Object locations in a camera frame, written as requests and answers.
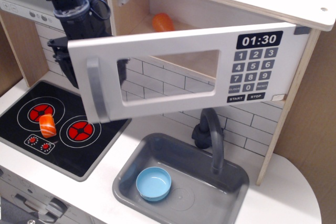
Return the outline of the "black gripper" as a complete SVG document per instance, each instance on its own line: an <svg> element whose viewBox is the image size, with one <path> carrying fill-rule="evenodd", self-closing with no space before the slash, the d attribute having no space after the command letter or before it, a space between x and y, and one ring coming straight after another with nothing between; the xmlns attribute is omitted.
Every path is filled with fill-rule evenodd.
<svg viewBox="0 0 336 224"><path fill-rule="evenodd" d="M54 51L54 59L60 65L62 72L70 83L78 88L75 72L68 56L68 41L107 37L107 20L111 12L107 4L84 3L69 10L54 10L55 17L61 22L65 36L51 39L48 46ZM117 62L120 86L127 79L127 64L130 59L121 59Z"/></svg>

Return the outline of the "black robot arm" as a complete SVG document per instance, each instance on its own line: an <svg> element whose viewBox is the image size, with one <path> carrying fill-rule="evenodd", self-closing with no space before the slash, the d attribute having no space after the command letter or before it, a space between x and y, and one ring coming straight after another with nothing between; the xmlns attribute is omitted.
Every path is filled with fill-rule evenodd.
<svg viewBox="0 0 336 224"><path fill-rule="evenodd" d="M65 36L50 39L47 43L54 51L55 62L78 88L74 68L68 52L68 41L78 39L108 37L106 21L111 10L104 0L47 0L52 2L54 16L60 21Z"/></svg>

